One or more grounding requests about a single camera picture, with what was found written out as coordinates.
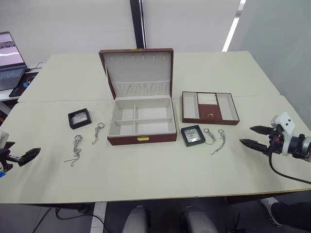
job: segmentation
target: desk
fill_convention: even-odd
[[[174,53],[173,98],[182,91],[279,95],[249,52]],[[53,55],[19,102],[112,99],[97,53]]]
[[[32,68],[32,67],[34,69],[28,73],[39,72],[40,68],[35,69],[35,66],[30,66],[30,68]],[[19,96],[9,97],[9,95],[11,94],[12,91],[13,91],[13,89],[0,91],[0,111],[3,111],[7,115],[9,115],[11,109],[2,102],[7,101],[7,100],[16,100],[19,98]]]
[[[283,178],[269,167],[268,158],[239,142],[252,138],[268,144],[268,138],[249,127],[267,125],[271,118],[287,111],[296,124],[296,134],[311,132],[283,96],[233,97],[240,122],[237,126],[204,125],[218,138],[224,129],[226,144],[200,144],[187,148],[180,128],[180,99],[173,99],[177,141],[141,145],[112,146],[107,141],[112,102],[59,101],[18,103],[0,130],[15,141],[11,154],[41,147],[29,164],[14,168],[0,179],[5,191],[1,203],[69,203],[116,200],[204,197],[258,194],[310,189],[310,185]],[[92,124],[76,130],[69,127],[67,113],[87,108]],[[93,146],[98,122],[107,126],[99,132]],[[83,137],[81,158],[74,167],[64,160],[73,158],[73,138]],[[274,166],[287,175],[311,180],[310,163],[275,154]]]

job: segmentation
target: jewelry box lid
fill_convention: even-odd
[[[101,50],[113,98],[170,95],[173,49]]]

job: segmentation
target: black pole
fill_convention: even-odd
[[[130,3],[136,46],[138,49],[145,49],[147,46],[142,0],[130,0]]]

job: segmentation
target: white velvet lining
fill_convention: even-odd
[[[223,120],[239,120],[230,94],[217,93],[217,99]]]
[[[112,82],[116,96],[165,95],[170,93],[170,81],[159,82]]]
[[[217,105],[216,95],[213,93],[198,93],[199,104],[215,104]]]
[[[196,92],[183,92],[184,118],[199,119],[199,106]]]
[[[175,132],[171,98],[115,100],[109,137]]]
[[[116,96],[170,94],[171,53],[105,54]]]

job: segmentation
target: open jewelry box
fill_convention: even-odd
[[[114,106],[112,145],[176,141],[173,49],[101,50]]]
[[[230,93],[183,92],[185,123],[237,125],[240,121]]]

